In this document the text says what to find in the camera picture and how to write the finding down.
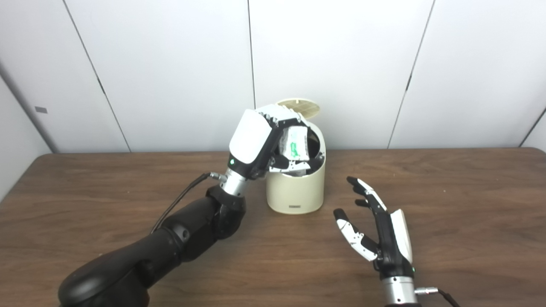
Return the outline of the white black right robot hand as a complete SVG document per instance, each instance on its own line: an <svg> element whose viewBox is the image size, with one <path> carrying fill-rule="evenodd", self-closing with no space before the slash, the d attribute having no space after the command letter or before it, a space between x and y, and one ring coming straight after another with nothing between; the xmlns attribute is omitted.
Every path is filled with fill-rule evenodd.
<svg viewBox="0 0 546 307"><path fill-rule="evenodd" d="M389 212L377 192L361 179L348 176L347 181L363 197L355 200L355 204L372 212L378 235L378 242L373 241L349 221L343 209L335 209L336 225L351 248L373 263L381 280L397 276L414 278L411 239L403 211Z"/></svg>

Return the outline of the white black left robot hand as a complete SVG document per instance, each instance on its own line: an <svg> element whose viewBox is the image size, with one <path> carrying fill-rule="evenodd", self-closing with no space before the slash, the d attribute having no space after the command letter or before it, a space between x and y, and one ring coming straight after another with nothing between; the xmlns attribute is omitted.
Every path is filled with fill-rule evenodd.
<svg viewBox="0 0 546 307"><path fill-rule="evenodd" d="M291 173L312 169L308 150L296 145L292 152L276 155L284 132L291 127L309 128L299 112L277 104L245 110L230 140L228 168L238 175L255 180L268 172Z"/></svg>

